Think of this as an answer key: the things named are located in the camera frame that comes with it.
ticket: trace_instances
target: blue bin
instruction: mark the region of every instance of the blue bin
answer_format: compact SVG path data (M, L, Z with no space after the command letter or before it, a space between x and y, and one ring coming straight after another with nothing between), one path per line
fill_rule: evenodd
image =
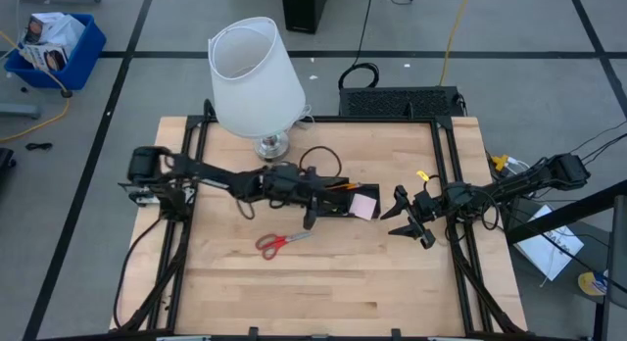
M85 31L78 39L66 67L59 72L51 71L50 73L56 76L68 90L80 90L85 86L91 71L94 69L100 52L107 42L107 37L98 28L94 22L94 17L91 15L72 14L72 16L85 25ZM17 50L9 55L4 69L19 75L30 86L61 88L50 76L36 70L31 63L22 58Z

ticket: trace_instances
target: wooden tabletop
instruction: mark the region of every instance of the wooden tabletop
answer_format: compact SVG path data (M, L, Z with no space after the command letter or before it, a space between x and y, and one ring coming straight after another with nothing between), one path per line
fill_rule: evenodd
M180 151L185 118L163 118L157 145ZM454 119L464 181L490 182L483 141L475 118ZM416 171L437 173L429 125L418 123L316 123L290 130L287 161L298 163L315 145L326 145L342 159L342 175L352 181L379 183L381 210L394 205L393 190L403 184L409 194L422 189ZM441 136L447 162L448 148ZM230 171L264 165L252 142L210 124L204 161ZM333 175L335 159L324 151L308 155L304 166ZM448 176L453 177L450 166ZM437 183L430 184L439 195ZM463 335L458 290L444 221L427 223L438 242L429 250L388 230L407 224L404 216L380 221L319 218L313 236L283 247L272 261L255 248L264 234L303 231L304 210L273 210L267 201L254 204L256 218L246 220L225 192L201 186L185 266L176 321L180 334L261 335L331 334L385 336L400 328L404 336ZM158 214L139 209L132 240ZM137 246L121 292L120 316L127 320L154 284L166 225L160 224ZM518 326L526 328L505 237L474 225L488 290ZM468 287L476 329L481 329L476 296ZM164 294L161 325L169 306Z

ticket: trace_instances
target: lamp base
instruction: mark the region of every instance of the lamp base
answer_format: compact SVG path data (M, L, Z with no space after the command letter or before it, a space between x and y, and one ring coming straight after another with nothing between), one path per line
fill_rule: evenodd
M266 162L278 162L285 158L290 148L285 131L263 139L255 140L255 152Z

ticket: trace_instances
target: black box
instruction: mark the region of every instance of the black box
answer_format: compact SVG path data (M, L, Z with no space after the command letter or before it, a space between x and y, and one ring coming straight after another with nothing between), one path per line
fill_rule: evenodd
M315 33L326 0L283 0L285 28L291 31Z

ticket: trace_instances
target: scissors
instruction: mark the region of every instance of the scissors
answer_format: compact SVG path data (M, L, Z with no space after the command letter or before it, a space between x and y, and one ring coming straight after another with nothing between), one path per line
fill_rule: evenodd
M255 247L262 251L262 257L264 257L264 259L271 260L276 256L276 253L278 253L279 248L282 246L295 240L307 238L311 235L311 232L302 232L291 236L277 236L271 233L258 239L257 243L255 243Z

